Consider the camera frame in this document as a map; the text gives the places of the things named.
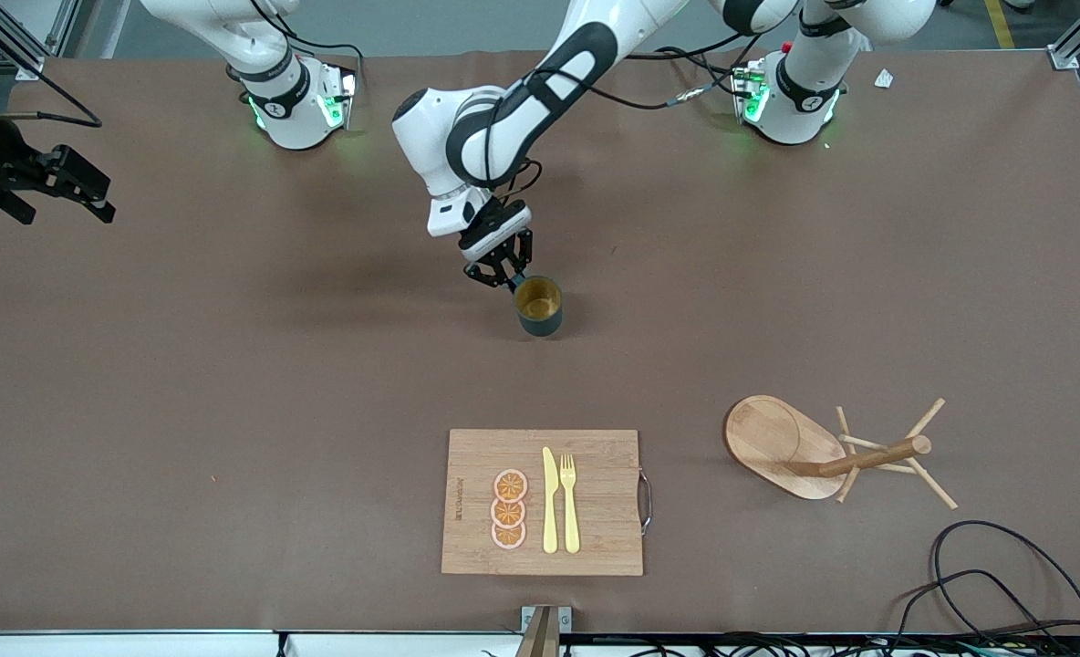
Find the shoe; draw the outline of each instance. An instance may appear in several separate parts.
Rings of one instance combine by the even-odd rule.
[[[1021,14],[1030,12],[1034,5],[1036,5],[1036,0],[1002,0],[1002,2],[1008,8],[1014,9],[1015,12],[1020,12]]]

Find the metal handle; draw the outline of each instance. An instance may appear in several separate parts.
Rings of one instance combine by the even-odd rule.
[[[653,484],[649,482],[649,478],[646,478],[645,470],[643,467],[637,469],[637,478],[639,484],[645,484],[645,520],[642,521],[642,536],[645,536],[645,532],[649,528],[649,523],[653,521]],[[640,507],[642,496],[637,496],[638,507]]]

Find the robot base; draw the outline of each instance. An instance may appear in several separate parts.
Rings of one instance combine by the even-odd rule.
[[[311,83],[288,118],[270,116],[268,104],[257,108],[256,103],[249,103],[256,124],[282,149],[312,149],[333,131],[348,129],[349,110],[353,108],[356,73],[314,57],[302,56],[299,62],[309,71]]]
[[[783,59],[782,51],[774,51],[765,58],[747,66],[751,79],[735,79],[737,89],[750,93],[750,98],[735,96],[735,113],[743,123],[757,130],[762,137],[785,145],[812,140],[821,128],[832,120],[832,110],[840,99],[837,91],[824,107],[814,112],[802,112],[795,102],[779,91],[777,69]]]

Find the wooden oval base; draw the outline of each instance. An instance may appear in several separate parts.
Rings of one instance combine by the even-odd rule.
[[[836,494],[846,474],[821,478],[820,462],[843,458],[843,446],[824,427],[787,402],[772,395],[753,395],[727,415],[727,448],[760,475],[804,499]]]

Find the cutting board handle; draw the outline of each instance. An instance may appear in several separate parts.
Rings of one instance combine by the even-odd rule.
[[[642,508],[642,487],[645,488],[645,520],[642,520],[642,536],[645,536],[645,532],[649,531],[649,523],[653,521],[653,484],[649,482],[649,478],[645,475],[645,469],[643,467],[637,467],[637,508]]]

